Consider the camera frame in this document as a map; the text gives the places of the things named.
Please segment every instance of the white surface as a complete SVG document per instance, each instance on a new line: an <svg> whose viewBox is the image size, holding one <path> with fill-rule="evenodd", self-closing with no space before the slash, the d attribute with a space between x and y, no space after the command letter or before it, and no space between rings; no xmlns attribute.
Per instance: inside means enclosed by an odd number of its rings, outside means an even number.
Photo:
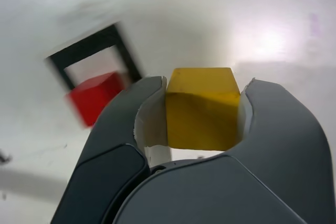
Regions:
<svg viewBox="0 0 336 224"><path fill-rule="evenodd" d="M316 115L336 153L335 0L0 3L0 146L14 157L0 167L2 223L50 220L88 135L43 59L116 20L146 74L233 66L241 89L252 77L282 84ZM17 177L35 188L23 190ZM57 190L42 194L50 183Z"/></svg>

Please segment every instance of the yellow wooden block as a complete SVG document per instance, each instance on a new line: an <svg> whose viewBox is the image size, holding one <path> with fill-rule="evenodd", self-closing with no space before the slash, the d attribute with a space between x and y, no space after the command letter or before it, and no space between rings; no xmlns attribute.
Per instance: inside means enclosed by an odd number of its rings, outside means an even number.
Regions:
<svg viewBox="0 0 336 224"><path fill-rule="evenodd" d="M172 148L226 151L236 144L239 89L230 68L177 68L166 91Z"/></svg>

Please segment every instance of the black frame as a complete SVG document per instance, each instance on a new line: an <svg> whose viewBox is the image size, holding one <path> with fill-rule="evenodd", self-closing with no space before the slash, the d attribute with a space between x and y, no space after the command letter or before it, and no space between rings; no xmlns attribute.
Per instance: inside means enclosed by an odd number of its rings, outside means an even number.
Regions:
<svg viewBox="0 0 336 224"><path fill-rule="evenodd" d="M128 70L131 81L137 82L142 78L131 54L127 50L127 47L118 32L117 26L117 24L113 24L104 28L47 58L50 60L69 90L73 90L75 84L70 79L65 69L78 61L112 46L116 46L119 55Z"/></svg>

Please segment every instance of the red cube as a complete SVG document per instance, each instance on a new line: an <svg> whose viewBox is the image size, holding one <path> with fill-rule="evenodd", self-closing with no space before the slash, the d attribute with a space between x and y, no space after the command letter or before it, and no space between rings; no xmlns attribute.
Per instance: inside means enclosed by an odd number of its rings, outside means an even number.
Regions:
<svg viewBox="0 0 336 224"><path fill-rule="evenodd" d="M93 77L77 85L68 94L84 124L93 126L105 106L124 89L117 72Z"/></svg>

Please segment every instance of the wooden block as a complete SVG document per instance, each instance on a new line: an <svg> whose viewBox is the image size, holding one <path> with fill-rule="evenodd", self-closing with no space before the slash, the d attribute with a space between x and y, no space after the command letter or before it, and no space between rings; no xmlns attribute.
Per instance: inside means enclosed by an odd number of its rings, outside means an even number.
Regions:
<svg viewBox="0 0 336 224"><path fill-rule="evenodd" d="M226 151L236 144L239 89L230 68L177 68L166 91L172 148Z"/></svg>

